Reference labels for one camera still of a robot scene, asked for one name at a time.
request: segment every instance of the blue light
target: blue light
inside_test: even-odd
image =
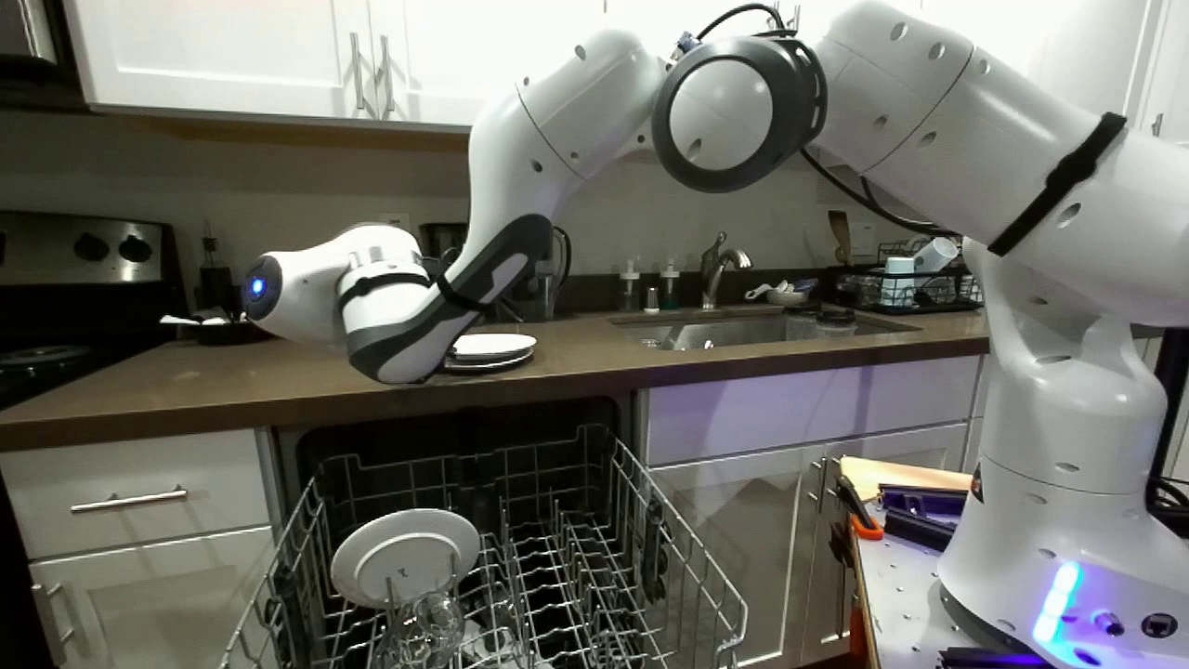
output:
[[[1056,578],[1051,578],[1051,589],[1044,595],[1044,605],[1041,605],[1041,619],[1032,626],[1032,638],[1051,646],[1063,619],[1070,615],[1075,605],[1075,595],[1077,595],[1077,583],[1082,583],[1082,567],[1068,563]]]

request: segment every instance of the dishwasher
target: dishwasher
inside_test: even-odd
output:
[[[280,439],[287,529],[219,669],[736,665],[747,603],[619,433],[618,402],[545,402]],[[451,619],[333,589],[333,547],[402,508],[478,534],[425,600]]]

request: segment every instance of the kitchen sink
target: kitchen sink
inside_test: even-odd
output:
[[[618,321],[645,351],[719,351],[752,341],[819,341],[853,336],[915,332],[905,324],[853,318],[851,324],[822,324],[806,313],[676,313]]]

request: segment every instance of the stove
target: stove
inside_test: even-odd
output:
[[[186,313],[166,223],[0,211],[0,408],[158,345]]]

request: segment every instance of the faucet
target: faucet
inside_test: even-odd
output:
[[[702,278],[708,277],[707,289],[702,289],[702,313],[712,313],[716,305],[716,283],[724,267],[752,267],[752,257],[742,249],[719,249],[724,237],[716,237],[707,252],[702,252]]]

